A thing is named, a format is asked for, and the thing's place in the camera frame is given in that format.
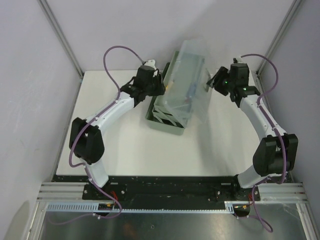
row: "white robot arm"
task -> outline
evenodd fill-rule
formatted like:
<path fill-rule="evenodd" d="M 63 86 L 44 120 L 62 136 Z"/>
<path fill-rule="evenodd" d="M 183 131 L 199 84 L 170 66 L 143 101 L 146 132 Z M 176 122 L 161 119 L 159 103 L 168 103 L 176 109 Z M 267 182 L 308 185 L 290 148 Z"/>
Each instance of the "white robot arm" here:
<path fill-rule="evenodd" d="M 292 170 L 298 147 L 296 135 L 287 134 L 263 101 L 259 101 L 259 91 L 255 86 L 249 86 L 249 74 L 248 65 L 238 58 L 234 59 L 230 70 L 222 66 L 207 83 L 224 96 L 230 94 L 231 101 L 246 114 L 259 137 L 260 144 L 253 155 L 253 165 L 236 176 L 243 189 L 252 188 L 267 177 L 281 176 Z"/>
<path fill-rule="evenodd" d="M 101 157 L 105 147 L 103 135 L 123 114 L 142 102 L 146 96 L 159 96 L 165 93 L 162 75 L 155 66 L 155 60 L 149 60 L 139 67 L 137 75 L 121 87 L 120 96 L 102 115 L 98 114 L 114 101 L 105 105 L 86 119 L 76 118 L 72 122 L 69 147 L 71 148 L 81 129 L 95 119 L 78 140 L 74 154 L 80 158 L 98 187 L 103 187 L 109 180 Z"/>

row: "purple cable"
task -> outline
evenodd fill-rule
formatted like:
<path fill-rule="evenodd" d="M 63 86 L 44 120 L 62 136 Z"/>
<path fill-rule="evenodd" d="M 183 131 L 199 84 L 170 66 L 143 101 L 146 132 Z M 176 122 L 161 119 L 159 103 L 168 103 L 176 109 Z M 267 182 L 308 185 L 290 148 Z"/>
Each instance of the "purple cable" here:
<path fill-rule="evenodd" d="M 262 112 L 262 114 L 264 115 L 264 117 L 266 118 L 266 120 L 269 122 L 269 124 L 272 126 L 272 130 L 275 132 L 275 134 L 277 135 L 277 137 L 279 138 L 280 144 L 281 144 L 281 149 L 282 149 L 282 158 L 283 158 L 283 168 L 282 168 L 282 174 L 281 174 L 281 180 L 279 182 L 276 182 L 277 184 L 283 184 L 285 179 L 286 179 L 286 170 L 287 170 L 287 155 L 286 155 L 286 148 L 285 148 L 285 143 L 284 140 L 281 137 L 280 132 L 278 131 L 278 129 L 276 128 L 275 123 L 271 120 L 271 118 L 269 117 L 269 115 L 267 114 L 267 112 L 265 111 L 265 109 L 263 108 L 263 106 L 261 105 L 261 99 L 266 96 L 267 94 L 271 93 L 277 86 L 278 81 L 279 81 L 279 73 L 277 70 L 277 67 L 275 66 L 275 64 L 268 59 L 267 57 L 260 55 L 260 54 L 256 54 L 256 53 L 251 53 L 251 54 L 246 54 L 246 55 L 242 55 L 241 58 L 245 58 L 245 57 L 249 57 L 249 56 L 257 56 L 260 58 L 263 58 L 264 60 L 266 60 L 268 63 L 270 63 L 275 71 L 275 83 L 274 85 L 266 92 L 264 92 L 263 94 L 261 94 L 256 103 L 258 105 L 258 108 L 260 109 L 260 111 Z M 274 230 L 272 228 L 272 226 L 266 221 L 264 220 L 262 217 L 260 217 L 259 212 L 257 211 L 257 206 L 255 203 L 255 198 L 254 198 L 254 193 L 255 193 L 255 188 L 262 184 L 265 183 L 269 178 L 265 178 L 263 180 L 261 180 L 260 182 L 258 182 L 257 184 L 255 184 L 252 187 L 251 190 L 251 195 L 252 195 L 252 203 L 253 203 L 253 207 L 256 213 L 256 216 L 249 216 L 249 218 L 253 218 L 253 219 L 257 219 L 261 222 L 261 225 L 263 226 L 263 228 L 265 230 L 267 230 L 269 233 L 272 233 Z"/>
<path fill-rule="evenodd" d="M 99 112 L 96 117 L 100 117 L 102 114 L 104 114 L 106 111 L 108 111 L 114 104 L 116 104 L 116 101 L 119 99 L 120 97 L 120 87 L 119 85 L 117 84 L 116 80 L 110 75 L 109 73 L 109 70 L 107 68 L 107 64 L 106 64 L 106 56 L 107 54 L 112 50 L 112 49 L 126 49 L 126 50 L 129 50 L 130 52 L 132 52 L 142 63 L 144 63 L 144 61 L 141 59 L 141 57 L 135 52 L 133 51 L 131 48 L 129 47 L 126 47 L 126 46 L 121 46 L 121 45 L 117 45 L 117 46 L 112 46 L 110 47 L 103 55 L 103 67 L 104 67 L 104 70 L 106 72 L 106 74 L 109 76 L 109 78 L 111 79 L 111 81 L 114 83 L 114 85 L 116 86 L 117 88 L 117 96 L 116 98 L 114 99 L 114 101 L 108 105 L 106 108 L 104 108 L 101 112 Z M 74 140 L 74 143 L 72 144 L 71 146 L 71 149 L 70 149 L 70 154 L 69 154 L 69 165 L 70 167 L 72 168 L 76 168 L 76 167 L 79 167 L 79 166 L 86 166 L 84 163 L 77 163 L 77 164 L 73 164 L 72 163 L 72 156 L 73 156 L 73 153 L 75 151 L 75 148 L 76 148 L 76 145 L 81 137 L 81 135 L 86 131 L 86 129 L 95 121 L 96 119 L 93 118 L 91 119 L 81 130 L 80 132 L 78 133 L 78 135 L 76 136 L 75 140 Z M 88 178 L 90 180 L 90 182 L 92 183 L 92 185 L 95 186 L 95 188 L 100 192 L 102 193 L 103 195 L 107 196 L 108 198 L 110 198 L 111 200 L 113 200 L 118 206 L 119 206 L 119 212 L 115 215 L 112 215 L 112 216 L 101 216 L 99 215 L 99 218 L 100 219 L 113 219 L 117 216 L 119 216 L 123 210 L 120 202 L 118 202 L 114 197 L 112 197 L 111 195 L 107 194 L 106 192 L 104 192 L 93 180 L 92 180 L 92 176 L 90 174 L 90 172 L 87 170 L 87 168 L 85 168 L 85 172 L 86 174 L 88 175 Z M 69 221 L 65 221 L 65 222 L 59 222 L 59 223 L 55 223 L 55 222 L 52 222 L 49 218 L 48 219 L 48 222 L 53 224 L 53 225 L 63 225 L 63 224 L 69 224 L 69 223 L 72 223 L 73 221 L 76 221 L 82 217 L 86 217 L 86 216 L 92 216 L 93 214 L 92 213 L 86 213 L 86 214 L 83 214 L 81 216 L 78 216 L 74 219 L 71 219 Z"/>
<path fill-rule="evenodd" d="M 263 94 L 261 94 L 258 97 L 257 103 L 258 103 L 258 105 L 260 105 L 261 99 L 264 96 L 266 96 L 267 94 L 271 93 L 276 88 L 276 86 L 278 85 L 278 81 L 279 81 L 278 69 L 276 68 L 276 65 L 269 58 L 267 58 L 266 56 L 257 54 L 257 53 L 250 53 L 250 54 L 242 55 L 241 58 L 250 57 L 250 56 L 257 56 L 257 57 L 263 58 L 264 60 L 266 60 L 268 63 L 271 64 L 271 66 L 273 67 L 273 69 L 275 71 L 275 83 L 274 83 L 274 85 L 268 91 L 265 91 Z"/>

